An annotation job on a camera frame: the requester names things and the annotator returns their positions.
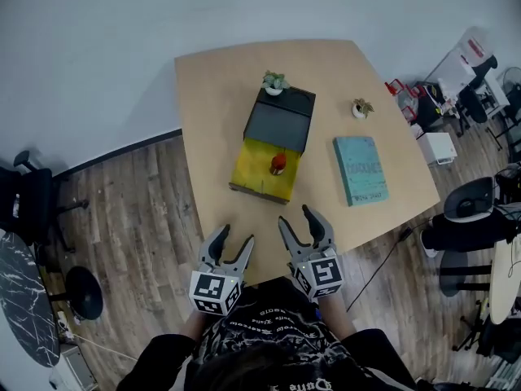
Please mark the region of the grey shell chair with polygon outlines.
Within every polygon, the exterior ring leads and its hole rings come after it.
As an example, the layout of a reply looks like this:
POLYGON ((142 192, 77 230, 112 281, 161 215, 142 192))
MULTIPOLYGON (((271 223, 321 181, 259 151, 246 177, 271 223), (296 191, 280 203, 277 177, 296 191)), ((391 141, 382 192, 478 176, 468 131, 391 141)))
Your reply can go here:
MULTIPOLYGON (((486 218, 495 205, 495 181, 478 178, 452 191, 444 202, 444 216, 454 223, 468 223, 486 218)), ((460 291, 487 292, 492 281, 493 263, 470 266, 467 253, 447 250, 438 269, 440 290, 446 297, 460 291)))

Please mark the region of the light wooden round table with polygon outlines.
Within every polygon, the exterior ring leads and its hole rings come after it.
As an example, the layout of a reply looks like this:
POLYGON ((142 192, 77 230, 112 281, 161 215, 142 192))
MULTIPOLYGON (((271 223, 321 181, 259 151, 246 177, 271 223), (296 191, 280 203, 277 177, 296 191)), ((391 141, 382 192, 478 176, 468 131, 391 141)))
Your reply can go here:
POLYGON ((489 289, 490 318, 501 324, 510 314, 521 286, 521 235, 496 243, 489 289))

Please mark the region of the black round pedestal base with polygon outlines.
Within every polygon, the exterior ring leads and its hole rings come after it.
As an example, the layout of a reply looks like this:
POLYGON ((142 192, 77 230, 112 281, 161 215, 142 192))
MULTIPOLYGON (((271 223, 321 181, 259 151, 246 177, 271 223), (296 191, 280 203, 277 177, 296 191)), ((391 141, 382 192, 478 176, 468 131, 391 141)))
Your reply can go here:
POLYGON ((103 312, 103 294, 98 280, 83 266, 74 266, 65 279, 67 300, 83 319, 95 320, 103 312))

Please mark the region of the person's left forearm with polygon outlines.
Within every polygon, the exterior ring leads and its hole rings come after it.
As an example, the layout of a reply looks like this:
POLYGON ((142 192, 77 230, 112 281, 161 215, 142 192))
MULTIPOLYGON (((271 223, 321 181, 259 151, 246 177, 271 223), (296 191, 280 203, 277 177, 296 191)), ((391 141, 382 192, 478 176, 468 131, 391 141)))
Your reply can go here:
POLYGON ((204 333, 207 316, 203 312, 194 310, 182 325, 179 335, 188 337, 195 342, 200 341, 204 333))

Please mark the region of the black bag yellow trim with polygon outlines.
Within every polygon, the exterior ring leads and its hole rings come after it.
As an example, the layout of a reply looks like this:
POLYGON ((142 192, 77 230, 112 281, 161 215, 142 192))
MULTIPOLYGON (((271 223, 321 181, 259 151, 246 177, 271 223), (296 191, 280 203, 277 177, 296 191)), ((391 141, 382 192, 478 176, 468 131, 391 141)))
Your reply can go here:
POLYGON ((436 83, 417 81, 416 87, 422 87, 425 95, 418 98, 417 116, 415 124, 420 125, 422 130, 434 132, 443 125, 442 114, 438 112, 440 105, 444 103, 441 88, 436 83))

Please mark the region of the black tripod stand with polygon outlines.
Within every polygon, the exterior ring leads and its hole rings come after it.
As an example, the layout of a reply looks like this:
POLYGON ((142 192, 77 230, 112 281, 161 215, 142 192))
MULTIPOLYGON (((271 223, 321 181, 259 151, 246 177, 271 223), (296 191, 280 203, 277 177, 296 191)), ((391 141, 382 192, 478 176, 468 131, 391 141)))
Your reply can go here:
POLYGON ((509 364, 521 358, 521 317, 507 317, 500 324, 492 322, 488 311, 488 302, 475 302, 474 319, 470 321, 464 315, 460 322, 469 328, 469 333, 459 345, 453 345, 452 351, 470 350, 477 344, 476 353, 490 358, 498 356, 509 364))

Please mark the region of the small potted plant white pot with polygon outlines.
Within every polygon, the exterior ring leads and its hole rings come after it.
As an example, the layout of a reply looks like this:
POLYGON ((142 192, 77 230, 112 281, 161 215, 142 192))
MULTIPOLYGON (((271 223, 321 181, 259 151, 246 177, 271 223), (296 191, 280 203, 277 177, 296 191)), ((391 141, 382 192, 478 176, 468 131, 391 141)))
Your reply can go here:
POLYGON ((367 118, 372 112, 374 112, 374 108, 371 103, 365 101, 362 98, 354 99, 352 106, 352 114, 356 118, 367 118))
POLYGON ((267 70, 263 77, 262 88, 268 95, 278 96, 284 90, 290 88, 284 74, 278 74, 267 70))

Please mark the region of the black box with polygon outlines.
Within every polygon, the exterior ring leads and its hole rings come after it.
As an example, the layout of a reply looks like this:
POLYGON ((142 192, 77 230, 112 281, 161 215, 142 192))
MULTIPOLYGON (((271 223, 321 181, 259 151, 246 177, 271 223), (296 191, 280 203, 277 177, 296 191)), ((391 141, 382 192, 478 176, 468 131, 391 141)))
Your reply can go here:
POLYGON ((287 204, 306 148, 316 95, 290 87, 278 96, 259 90, 247 124, 230 189, 287 204), (282 174, 269 171, 272 158, 284 152, 282 174))

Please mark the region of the black marble round table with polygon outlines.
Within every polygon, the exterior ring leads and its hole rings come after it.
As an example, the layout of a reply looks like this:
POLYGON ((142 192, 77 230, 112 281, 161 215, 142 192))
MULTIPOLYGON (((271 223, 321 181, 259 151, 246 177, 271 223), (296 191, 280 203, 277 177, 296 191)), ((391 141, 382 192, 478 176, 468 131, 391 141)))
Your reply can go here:
POLYGON ((39 365, 59 361, 57 323, 29 246, 0 229, 0 310, 25 353, 39 365))

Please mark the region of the white panel red label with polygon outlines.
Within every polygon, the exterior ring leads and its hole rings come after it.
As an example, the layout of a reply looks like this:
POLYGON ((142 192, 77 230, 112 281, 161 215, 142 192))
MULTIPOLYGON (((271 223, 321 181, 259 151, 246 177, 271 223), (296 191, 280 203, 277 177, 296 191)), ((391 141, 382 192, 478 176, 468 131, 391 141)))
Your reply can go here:
POLYGON ((478 77, 478 68, 491 57, 493 45, 489 31, 479 26, 469 27, 425 81, 438 86, 443 104, 452 107, 459 94, 478 77))

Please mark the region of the red-lidded small jar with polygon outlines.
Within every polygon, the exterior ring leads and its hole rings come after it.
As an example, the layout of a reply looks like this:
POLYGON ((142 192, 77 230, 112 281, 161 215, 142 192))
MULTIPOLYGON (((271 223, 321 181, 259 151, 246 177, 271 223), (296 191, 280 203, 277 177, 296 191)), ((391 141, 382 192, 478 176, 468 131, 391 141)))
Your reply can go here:
POLYGON ((284 152, 279 152, 275 155, 270 163, 269 171, 272 175, 280 175, 287 165, 287 157, 284 152))

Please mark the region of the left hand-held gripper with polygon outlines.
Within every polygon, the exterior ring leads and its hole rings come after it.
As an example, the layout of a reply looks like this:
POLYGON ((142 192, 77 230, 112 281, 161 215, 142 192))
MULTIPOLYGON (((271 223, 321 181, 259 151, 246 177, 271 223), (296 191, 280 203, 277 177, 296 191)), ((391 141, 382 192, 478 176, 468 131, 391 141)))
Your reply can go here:
POLYGON ((220 265, 230 224, 218 227, 199 248, 198 270, 191 273, 189 299, 202 313, 228 315, 241 295, 241 275, 247 269, 255 244, 254 235, 243 243, 232 261, 220 265))

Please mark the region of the clear bin red latches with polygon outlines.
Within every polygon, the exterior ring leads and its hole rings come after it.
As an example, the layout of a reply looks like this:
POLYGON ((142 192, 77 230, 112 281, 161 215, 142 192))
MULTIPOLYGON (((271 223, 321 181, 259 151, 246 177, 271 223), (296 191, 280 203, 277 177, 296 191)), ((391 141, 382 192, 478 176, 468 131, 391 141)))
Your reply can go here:
POLYGON ((400 96, 398 105, 408 123, 413 123, 418 117, 419 98, 414 92, 405 90, 400 96))
POLYGON ((385 86, 393 97, 397 96, 400 92, 402 92, 403 90, 405 90, 407 88, 407 85, 404 85, 397 78, 395 78, 394 80, 392 80, 390 82, 385 82, 385 86))

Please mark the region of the grey metal appliance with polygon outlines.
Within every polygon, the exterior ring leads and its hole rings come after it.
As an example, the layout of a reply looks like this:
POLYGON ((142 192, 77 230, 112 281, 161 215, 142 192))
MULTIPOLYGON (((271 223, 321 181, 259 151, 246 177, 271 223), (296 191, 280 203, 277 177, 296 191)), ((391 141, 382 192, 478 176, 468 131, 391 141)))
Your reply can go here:
POLYGON ((58 363, 52 368, 51 391, 99 391, 99 384, 77 345, 62 344, 58 363))

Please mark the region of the teal hardcover book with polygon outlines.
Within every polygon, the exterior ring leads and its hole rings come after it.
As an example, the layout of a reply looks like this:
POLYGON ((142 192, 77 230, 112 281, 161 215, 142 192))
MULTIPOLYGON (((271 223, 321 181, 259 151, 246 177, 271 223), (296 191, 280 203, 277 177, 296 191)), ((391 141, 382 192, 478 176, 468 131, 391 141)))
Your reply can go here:
POLYGON ((336 137, 333 148, 349 206, 388 199, 386 178, 371 137, 336 137))

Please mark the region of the standing fan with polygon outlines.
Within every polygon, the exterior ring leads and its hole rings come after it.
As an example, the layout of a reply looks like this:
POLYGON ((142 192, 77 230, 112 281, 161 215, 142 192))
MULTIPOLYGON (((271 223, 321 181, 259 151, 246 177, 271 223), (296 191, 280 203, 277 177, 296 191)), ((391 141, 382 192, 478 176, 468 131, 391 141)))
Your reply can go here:
POLYGON ((521 68, 509 67, 504 71, 502 88, 506 97, 521 97, 521 68))

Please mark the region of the person's right forearm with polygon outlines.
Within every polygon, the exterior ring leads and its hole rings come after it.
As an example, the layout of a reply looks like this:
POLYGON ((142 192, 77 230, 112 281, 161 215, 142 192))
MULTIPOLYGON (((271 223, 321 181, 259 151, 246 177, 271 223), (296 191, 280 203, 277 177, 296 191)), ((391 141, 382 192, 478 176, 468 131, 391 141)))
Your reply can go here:
POLYGON ((339 292, 319 297, 317 303, 324 324, 338 340, 344 340, 357 332, 348 317, 344 300, 339 292))

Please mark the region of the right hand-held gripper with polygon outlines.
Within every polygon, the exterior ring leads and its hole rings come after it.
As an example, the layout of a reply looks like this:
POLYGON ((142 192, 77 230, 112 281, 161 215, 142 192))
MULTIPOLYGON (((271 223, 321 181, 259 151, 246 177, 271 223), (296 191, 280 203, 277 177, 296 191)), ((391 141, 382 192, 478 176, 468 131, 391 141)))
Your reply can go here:
POLYGON ((342 287, 332 225, 316 210, 303 204, 304 217, 309 224, 313 244, 300 242, 290 223, 278 218, 278 229, 286 250, 291 255, 291 274, 304 295, 314 301, 338 292, 342 287))

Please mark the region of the person's torso black printed shirt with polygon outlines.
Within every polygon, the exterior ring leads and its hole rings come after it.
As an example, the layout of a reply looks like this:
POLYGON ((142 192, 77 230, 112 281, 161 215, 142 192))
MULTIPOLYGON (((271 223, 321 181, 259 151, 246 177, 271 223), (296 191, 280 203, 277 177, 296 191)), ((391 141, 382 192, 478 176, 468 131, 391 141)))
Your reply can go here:
POLYGON ((154 337, 116 391, 418 391, 378 328, 338 340, 287 278, 244 290, 224 317, 208 314, 200 341, 154 337))

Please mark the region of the small white cabinet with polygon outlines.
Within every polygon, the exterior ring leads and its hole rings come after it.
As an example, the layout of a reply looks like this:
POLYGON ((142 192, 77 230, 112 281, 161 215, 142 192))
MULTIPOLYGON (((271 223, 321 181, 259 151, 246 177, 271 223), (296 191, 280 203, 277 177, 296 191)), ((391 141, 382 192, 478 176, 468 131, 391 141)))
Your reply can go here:
POLYGON ((425 133, 417 142, 428 166, 451 164, 458 156, 449 133, 425 133))

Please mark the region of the black office chair with headrest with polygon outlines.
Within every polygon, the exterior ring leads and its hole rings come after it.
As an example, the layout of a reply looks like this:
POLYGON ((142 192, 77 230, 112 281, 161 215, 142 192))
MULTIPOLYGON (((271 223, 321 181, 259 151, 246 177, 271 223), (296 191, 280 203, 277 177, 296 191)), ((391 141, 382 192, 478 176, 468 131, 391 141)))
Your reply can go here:
POLYGON ((27 169, 25 174, 0 166, 0 229, 17 234, 28 246, 47 246, 53 230, 67 253, 75 248, 67 245, 59 227, 58 216, 74 209, 87 209, 87 199, 59 206, 60 182, 48 168, 37 168, 29 159, 29 151, 20 152, 13 165, 27 169))

